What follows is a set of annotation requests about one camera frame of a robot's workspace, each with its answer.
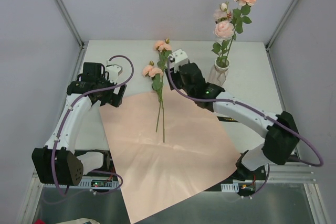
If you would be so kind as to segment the black ribbon gold lettering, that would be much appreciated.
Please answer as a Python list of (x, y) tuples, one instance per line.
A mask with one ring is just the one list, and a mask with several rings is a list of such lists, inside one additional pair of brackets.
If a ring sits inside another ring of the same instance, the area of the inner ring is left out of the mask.
[(217, 118), (220, 122), (237, 122), (237, 120), (225, 116), (218, 116)]

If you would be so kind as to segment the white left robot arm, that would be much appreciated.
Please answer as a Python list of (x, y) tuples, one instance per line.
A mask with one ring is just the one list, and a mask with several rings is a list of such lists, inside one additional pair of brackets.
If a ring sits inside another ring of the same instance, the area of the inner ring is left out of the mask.
[(66, 103), (57, 126), (45, 146), (35, 148), (32, 160), (43, 184), (77, 186), (92, 170), (99, 176), (110, 173), (107, 151), (88, 150), (75, 155), (75, 145), (84, 116), (95, 103), (119, 107), (126, 89), (114, 92), (122, 67), (112, 63), (85, 62), (83, 71), (67, 88)]

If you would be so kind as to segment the pink wrapping paper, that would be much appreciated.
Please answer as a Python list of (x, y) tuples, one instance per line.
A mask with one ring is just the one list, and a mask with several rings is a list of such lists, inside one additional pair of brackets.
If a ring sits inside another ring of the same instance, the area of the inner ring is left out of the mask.
[(145, 92), (99, 109), (131, 223), (228, 178), (240, 157), (217, 117), (175, 91)]

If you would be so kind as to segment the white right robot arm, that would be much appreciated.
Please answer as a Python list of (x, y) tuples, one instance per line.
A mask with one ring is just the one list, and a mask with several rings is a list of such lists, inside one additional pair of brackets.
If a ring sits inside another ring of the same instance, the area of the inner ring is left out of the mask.
[(284, 165), (299, 142), (292, 115), (261, 112), (235, 98), (224, 88), (206, 82), (197, 64), (176, 66), (167, 62), (166, 76), (172, 90), (192, 100), (198, 107), (227, 115), (260, 135), (264, 142), (241, 153), (236, 162), (238, 179), (250, 178), (255, 170), (267, 164)]

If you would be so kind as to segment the pink flower stem pale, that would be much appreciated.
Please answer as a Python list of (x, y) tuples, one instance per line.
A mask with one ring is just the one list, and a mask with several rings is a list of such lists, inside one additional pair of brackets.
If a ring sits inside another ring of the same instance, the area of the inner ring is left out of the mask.
[(229, 44), (234, 36), (234, 24), (232, 23), (232, 11), (229, 9), (229, 2), (223, 2), (214, 12), (214, 35), (216, 41), (213, 43), (212, 52), (217, 56), (216, 64), (225, 68), (228, 66), (227, 57)]

